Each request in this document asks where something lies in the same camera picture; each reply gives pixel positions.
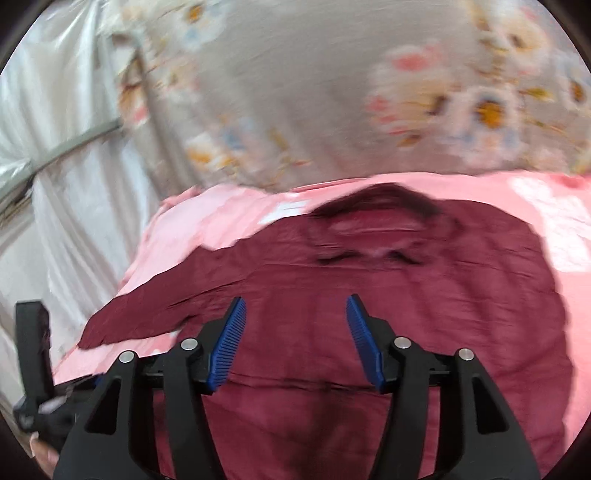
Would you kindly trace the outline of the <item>person's left hand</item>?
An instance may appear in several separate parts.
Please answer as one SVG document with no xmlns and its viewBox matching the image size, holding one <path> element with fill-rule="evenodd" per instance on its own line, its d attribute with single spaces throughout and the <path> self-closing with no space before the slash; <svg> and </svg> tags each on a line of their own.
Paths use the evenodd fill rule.
<svg viewBox="0 0 591 480">
<path fill-rule="evenodd" d="M 59 453 L 46 442 L 42 441 L 37 432 L 29 439 L 32 457 L 35 459 L 44 474 L 52 479 L 59 461 Z"/>
</svg>

